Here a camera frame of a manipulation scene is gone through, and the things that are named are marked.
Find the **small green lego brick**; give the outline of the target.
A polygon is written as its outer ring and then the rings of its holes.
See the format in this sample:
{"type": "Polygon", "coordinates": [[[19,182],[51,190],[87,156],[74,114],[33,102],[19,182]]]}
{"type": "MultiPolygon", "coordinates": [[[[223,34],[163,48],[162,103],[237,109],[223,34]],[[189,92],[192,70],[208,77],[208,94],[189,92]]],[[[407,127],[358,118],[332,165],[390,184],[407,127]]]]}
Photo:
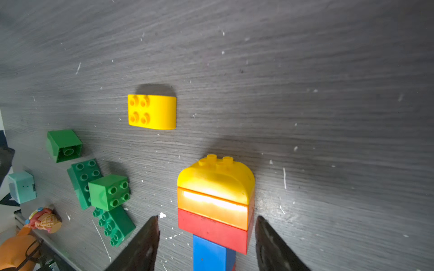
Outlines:
{"type": "Polygon", "coordinates": [[[72,129],[47,132],[46,148],[56,163],[80,158],[82,147],[72,129]]]}

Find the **blue square lego brick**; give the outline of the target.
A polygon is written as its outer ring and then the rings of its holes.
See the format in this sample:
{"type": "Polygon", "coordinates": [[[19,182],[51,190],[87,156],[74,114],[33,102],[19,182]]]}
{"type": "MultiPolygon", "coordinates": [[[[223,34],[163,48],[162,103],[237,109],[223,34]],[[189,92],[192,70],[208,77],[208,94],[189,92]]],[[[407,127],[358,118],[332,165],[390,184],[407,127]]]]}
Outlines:
{"type": "Polygon", "coordinates": [[[193,236],[194,271],[234,271],[236,252],[198,236],[193,236]]]}

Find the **light green square lego brick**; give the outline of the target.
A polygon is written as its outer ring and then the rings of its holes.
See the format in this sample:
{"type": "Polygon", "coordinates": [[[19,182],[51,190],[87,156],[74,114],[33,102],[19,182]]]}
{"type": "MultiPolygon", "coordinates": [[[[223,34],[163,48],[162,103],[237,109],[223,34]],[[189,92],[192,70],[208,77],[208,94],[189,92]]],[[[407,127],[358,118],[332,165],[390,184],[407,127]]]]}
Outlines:
{"type": "Polygon", "coordinates": [[[127,176],[107,175],[89,183],[91,205],[111,211],[130,200],[131,192],[127,176]]]}

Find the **orange lego brick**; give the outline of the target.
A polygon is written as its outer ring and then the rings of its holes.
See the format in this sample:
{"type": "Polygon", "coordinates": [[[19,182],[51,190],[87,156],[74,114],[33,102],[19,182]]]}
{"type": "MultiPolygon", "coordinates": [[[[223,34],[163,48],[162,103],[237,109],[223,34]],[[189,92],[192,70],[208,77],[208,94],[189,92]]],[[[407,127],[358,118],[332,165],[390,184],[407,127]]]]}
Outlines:
{"type": "Polygon", "coordinates": [[[177,189],[179,209],[242,230],[248,229],[253,217],[254,204],[254,197],[251,197],[250,203],[246,205],[180,187],[177,189]]]}

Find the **red long lego brick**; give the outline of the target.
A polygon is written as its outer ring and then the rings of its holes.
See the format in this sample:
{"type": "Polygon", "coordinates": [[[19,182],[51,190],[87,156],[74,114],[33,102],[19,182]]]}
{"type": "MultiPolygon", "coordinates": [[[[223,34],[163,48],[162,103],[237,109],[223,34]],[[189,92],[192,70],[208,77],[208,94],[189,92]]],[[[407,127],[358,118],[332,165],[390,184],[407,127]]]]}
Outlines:
{"type": "Polygon", "coordinates": [[[254,216],[250,219],[248,230],[242,230],[178,209],[178,226],[181,230],[244,255],[248,253],[249,242],[254,228],[253,224],[254,216]]]}

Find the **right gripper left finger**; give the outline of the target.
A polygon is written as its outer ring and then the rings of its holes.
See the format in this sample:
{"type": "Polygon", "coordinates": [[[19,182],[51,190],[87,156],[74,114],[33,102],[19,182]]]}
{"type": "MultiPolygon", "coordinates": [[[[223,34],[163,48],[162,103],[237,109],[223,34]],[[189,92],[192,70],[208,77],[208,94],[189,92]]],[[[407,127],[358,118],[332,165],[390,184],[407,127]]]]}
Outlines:
{"type": "Polygon", "coordinates": [[[160,240],[158,219],[152,216],[105,270],[153,271],[160,240]]]}

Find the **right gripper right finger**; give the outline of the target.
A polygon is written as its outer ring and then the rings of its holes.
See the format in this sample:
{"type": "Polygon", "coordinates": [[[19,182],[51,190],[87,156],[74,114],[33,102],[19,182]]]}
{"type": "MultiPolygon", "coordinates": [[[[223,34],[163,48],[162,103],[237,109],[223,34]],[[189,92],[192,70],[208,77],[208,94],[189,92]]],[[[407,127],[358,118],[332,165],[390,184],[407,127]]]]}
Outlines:
{"type": "Polygon", "coordinates": [[[257,217],[255,239],[260,271],[310,271],[263,216],[257,217]]]}

